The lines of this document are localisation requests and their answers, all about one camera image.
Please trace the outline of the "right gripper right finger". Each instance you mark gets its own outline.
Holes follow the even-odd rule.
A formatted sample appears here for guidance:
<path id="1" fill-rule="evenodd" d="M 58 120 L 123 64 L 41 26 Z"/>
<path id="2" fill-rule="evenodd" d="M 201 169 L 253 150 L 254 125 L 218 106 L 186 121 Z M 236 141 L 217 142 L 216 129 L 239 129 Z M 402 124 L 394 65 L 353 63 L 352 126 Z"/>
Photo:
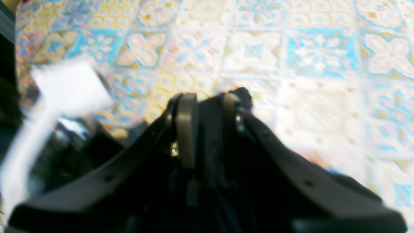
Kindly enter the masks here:
<path id="1" fill-rule="evenodd" d="M 293 152 L 233 93 L 223 95 L 224 167 L 247 195 L 255 229 L 281 233 L 405 233 L 398 211 L 348 176 Z"/>

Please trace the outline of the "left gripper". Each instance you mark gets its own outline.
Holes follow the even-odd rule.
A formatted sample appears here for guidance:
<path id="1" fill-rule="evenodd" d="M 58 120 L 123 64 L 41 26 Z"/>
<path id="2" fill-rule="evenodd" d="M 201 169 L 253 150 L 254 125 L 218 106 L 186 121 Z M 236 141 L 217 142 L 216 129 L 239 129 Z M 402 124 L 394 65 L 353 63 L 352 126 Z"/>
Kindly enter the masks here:
<path id="1" fill-rule="evenodd" d="M 1 166 L 4 214 L 11 214 L 30 194 L 62 187 L 123 149 L 96 119 L 79 118 L 112 104 L 98 65 L 68 60 L 34 66 L 30 74 L 40 96 Z"/>

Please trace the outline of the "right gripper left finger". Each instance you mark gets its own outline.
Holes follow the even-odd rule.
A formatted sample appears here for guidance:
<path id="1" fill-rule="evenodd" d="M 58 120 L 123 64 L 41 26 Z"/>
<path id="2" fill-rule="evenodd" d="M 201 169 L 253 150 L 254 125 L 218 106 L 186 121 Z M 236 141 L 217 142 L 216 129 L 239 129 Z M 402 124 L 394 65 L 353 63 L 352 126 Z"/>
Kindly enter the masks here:
<path id="1" fill-rule="evenodd" d="M 134 233 L 196 168 L 198 97 L 179 93 L 129 147 L 93 171 L 15 209 L 9 233 Z"/>

